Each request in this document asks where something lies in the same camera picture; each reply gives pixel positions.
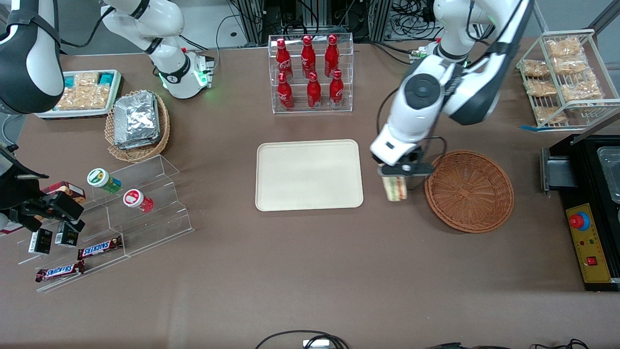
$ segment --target wicker basket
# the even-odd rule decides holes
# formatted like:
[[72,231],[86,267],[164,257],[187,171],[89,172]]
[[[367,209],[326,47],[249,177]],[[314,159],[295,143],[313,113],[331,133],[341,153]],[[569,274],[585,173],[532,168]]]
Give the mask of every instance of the wicker basket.
[[[139,91],[133,91],[126,96],[132,96],[138,92]],[[145,147],[129,150],[121,150],[114,145],[114,108],[110,110],[108,116],[105,118],[105,139],[111,144],[111,146],[108,147],[110,154],[114,155],[114,157],[119,160],[138,163],[152,158],[164,150],[166,144],[168,144],[168,138],[170,137],[170,117],[168,116],[168,109],[166,109],[164,101],[162,101],[159,96],[157,96],[157,106],[159,111],[159,128],[162,132],[160,141],[154,145],[147,145]]]
[[515,193],[510,179],[490,158],[469,150],[447,153],[424,184],[435,214],[454,229],[486,233],[512,213]]

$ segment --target table surface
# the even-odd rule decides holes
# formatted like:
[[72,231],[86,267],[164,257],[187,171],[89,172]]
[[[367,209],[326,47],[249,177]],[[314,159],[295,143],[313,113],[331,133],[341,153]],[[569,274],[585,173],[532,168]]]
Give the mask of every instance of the table surface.
[[[29,233],[3,237],[0,346],[253,348],[275,332],[316,329],[356,349],[454,341],[517,349],[572,337],[617,348],[618,295],[583,291],[558,195],[539,189],[539,150],[566,134],[519,129],[533,116],[518,74],[487,121],[438,123],[449,150],[491,157],[515,190],[504,226],[463,234],[434,215],[421,189],[406,202],[386,200],[367,149],[377,108],[406,67],[372,46],[356,50],[353,112],[314,116],[272,114],[264,49],[223,50],[214,88],[185,101],[164,91],[146,55],[63,57],[65,70],[114,68],[123,92],[162,96],[172,124],[163,154],[181,171],[174,180],[196,231],[48,294],[31,291],[32,271],[16,263],[16,241]],[[103,129],[103,119],[29,116],[19,158],[51,175],[42,186],[85,186],[90,169],[127,165],[108,154]],[[344,138],[360,147],[361,207],[256,209],[260,144]],[[266,347],[299,348],[307,337]]]

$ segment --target control panel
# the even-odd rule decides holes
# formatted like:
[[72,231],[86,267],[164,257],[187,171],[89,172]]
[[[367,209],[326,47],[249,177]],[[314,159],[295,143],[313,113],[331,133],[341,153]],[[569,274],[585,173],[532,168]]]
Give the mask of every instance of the control panel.
[[586,283],[609,283],[611,277],[601,248],[590,204],[566,210],[579,267]]

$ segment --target red switch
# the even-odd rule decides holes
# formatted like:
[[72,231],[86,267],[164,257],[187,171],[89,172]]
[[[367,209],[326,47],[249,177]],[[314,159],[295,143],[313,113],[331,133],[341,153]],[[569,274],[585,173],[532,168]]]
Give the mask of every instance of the red switch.
[[571,227],[579,229],[585,225],[585,219],[580,214],[574,214],[570,216],[569,223]]

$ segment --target aluminum foil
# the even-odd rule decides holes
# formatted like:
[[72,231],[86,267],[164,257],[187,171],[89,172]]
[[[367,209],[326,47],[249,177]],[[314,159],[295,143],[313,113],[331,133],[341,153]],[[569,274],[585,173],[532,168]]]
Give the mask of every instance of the aluminum foil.
[[157,97],[140,91],[114,103],[114,145],[132,149],[155,144],[161,138]]

